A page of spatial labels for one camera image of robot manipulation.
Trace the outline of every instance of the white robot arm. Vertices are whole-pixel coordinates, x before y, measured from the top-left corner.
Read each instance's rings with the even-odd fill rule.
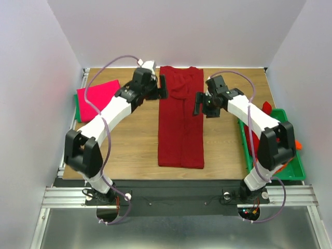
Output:
[[[135,111],[144,99],[167,98],[163,76],[160,76],[161,88],[157,87],[155,67],[154,61],[143,63],[135,70],[133,79],[117,91],[110,103],[101,111],[101,115],[97,115],[78,131],[70,130],[66,135],[65,163],[79,172],[94,190],[106,198],[112,193],[102,179],[103,158],[100,146],[107,137],[102,117],[111,131],[122,119]],[[260,138],[257,167],[265,179],[270,179],[295,155],[293,126],[289,122],[280,123],[263,113],[249,103],[239,89],[229,90],[221,76],[208,79],[206,84],[208,91],[198,92],[196,95],[194,115],[199,114],[202,104],[202,112],[207,117],[219,117],[220,109],[223,108],[248,125],[248,106],[251,105],[252,130]],[[104,178],[113,185],[108,177]],[[256,169],[252,169],[241,181],[240,196],[244,201],[254,200],[265,185],[266,181],[259,176]]]
[[[221,76],[209,78],[206,84],[207,92],[196,94],[194,115],[199,114],[202,104],[202,111],[208,118],[219,117],[220,109],[223,108],[249,125],[248,106],[250,105],[252,131],[260,139],[257,153],[259,173],[255,168],[250,171],[241,182],[240,196],[242,200],[254,200],[274,173],[295,156],[293,125],[289,122],[280,123],[268,116],[250,103],[239,89],[229,90]]]
[[[140,106],[144,100],[165,99],[168,96],[164,76],[160,76],[157,86],[156,64],[146,61],[138,67],[130,82],[121,87],[109,104],[92,121],[78,131],[70,130],[65,138],[64,162],[80,173],[91,187],[107,198],[112,180],[107,176],[102,179],[103,159],[100,147],[107,137],[106,121],[109,131]]]

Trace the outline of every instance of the silver panel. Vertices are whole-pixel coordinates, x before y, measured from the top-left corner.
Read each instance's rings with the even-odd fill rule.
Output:
[[[262,207],[262,218],[278,207]],[[286,207],[276,219],[249,224],[237,217],[130,217],[120,225],[98,224],[95,210],[51,210],[41,248],[316,249],[308,209]]]

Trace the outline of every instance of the pink cloth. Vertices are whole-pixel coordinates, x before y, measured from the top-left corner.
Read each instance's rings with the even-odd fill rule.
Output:
[[[118,80],[113,80],[101,85],[90,87],[88,91],[88,100],[94,104],[99,110],[102,110],[108,105],[116,91],[120,88]],[[82,122],[91,121],[97,113],[84,100],[85,88],[77,89],[77,98]]]

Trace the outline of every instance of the wood grain surface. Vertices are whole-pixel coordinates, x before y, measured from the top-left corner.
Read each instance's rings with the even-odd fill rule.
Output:
[[[88,81],[98,70],[99,68],[90,70]],[[220,70],[221,68],[204,68],[204,79]],[[256,87],[254,104],[261,107],[264,101],[268,101],[274,106],[263,69],[235,68],[234,70],[254,82]],[[131,80],[133,71],[133,68],[106,69],[92,85],[114,79],[118,79],[120,84],[124,85]],[[232,73],[225,73],[223,77],[229,89],[237,87],[248,98],[252,95],[251,85],[245,79]],[[204,119],[204,169],[159,167],[158,111],[159,101],[146,101],[112,131],[112,150],[105,167],[105,173],[111,179],[242,179],[246,176],[237,119],[224,110],[220,118]],[[83,125],[78,123],[75,129]],[[106,156],[107,146],[105,140],[101,147],[103,158]],[[81,175],[70,167],[65,168],[63,178],[82,179]]]

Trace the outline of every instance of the white backdrop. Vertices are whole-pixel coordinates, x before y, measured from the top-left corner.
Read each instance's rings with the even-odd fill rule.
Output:
[[[81,67],[45,0],[1,2],[0,248],[30,248]]]
[[[308,0],[267,70],[278,107],[303,143],[300,152],[332,238],[332,2]]]
[[[158,65],[265,67],[305,0],[48,2],[83,67],[127,53]]]

